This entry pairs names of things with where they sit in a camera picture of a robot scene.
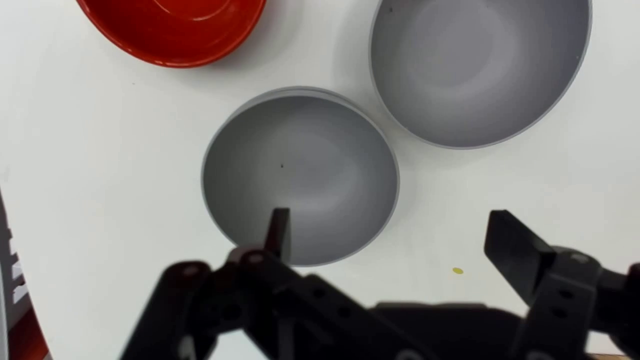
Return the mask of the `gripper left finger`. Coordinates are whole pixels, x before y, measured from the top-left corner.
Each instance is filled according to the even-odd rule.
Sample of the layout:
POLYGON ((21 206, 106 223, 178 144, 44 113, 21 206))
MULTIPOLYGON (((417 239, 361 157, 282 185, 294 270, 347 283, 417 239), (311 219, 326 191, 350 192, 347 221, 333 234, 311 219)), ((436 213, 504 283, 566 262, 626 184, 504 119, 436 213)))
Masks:
POLYGON ((234 248, 211 269, 167 267, 119 360, 208 360, 242 330, 268 360, 432 360, 432 352, 316 275, 284 261, 290 210, 275 208, 263 245, 234 248))

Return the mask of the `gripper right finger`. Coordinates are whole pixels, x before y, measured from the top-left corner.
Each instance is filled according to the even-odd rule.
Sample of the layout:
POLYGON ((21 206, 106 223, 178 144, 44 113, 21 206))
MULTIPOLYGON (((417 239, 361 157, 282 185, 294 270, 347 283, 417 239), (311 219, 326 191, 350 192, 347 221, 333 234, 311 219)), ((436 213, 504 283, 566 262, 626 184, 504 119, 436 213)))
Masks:
POLYGON ((576 249, 552 246, 508 210, 492 210, 484 253, 528 306, 509 360, 589 360, 590 332, 640 360, 640 262, 626 273, 576 249))

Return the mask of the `large grey bowl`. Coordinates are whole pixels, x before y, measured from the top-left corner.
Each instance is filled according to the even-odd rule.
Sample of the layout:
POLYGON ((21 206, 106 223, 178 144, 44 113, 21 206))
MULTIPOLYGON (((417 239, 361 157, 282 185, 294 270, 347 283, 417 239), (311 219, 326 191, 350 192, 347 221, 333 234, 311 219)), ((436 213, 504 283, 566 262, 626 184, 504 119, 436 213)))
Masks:
POLYGON ((379 0, 368 39, 375 93, 430 145, 507 141, 567 93, 593 12, 593 0, 379 0))

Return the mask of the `red bowl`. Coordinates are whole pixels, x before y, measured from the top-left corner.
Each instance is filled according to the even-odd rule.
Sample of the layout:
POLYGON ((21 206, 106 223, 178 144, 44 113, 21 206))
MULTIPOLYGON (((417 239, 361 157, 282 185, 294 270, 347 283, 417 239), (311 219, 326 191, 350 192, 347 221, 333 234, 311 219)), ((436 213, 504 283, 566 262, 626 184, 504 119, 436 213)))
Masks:
POLYGON ((267 0, 76 0, 96 29, 127 54, 163 68, 212 64, 237 50, 267 0))

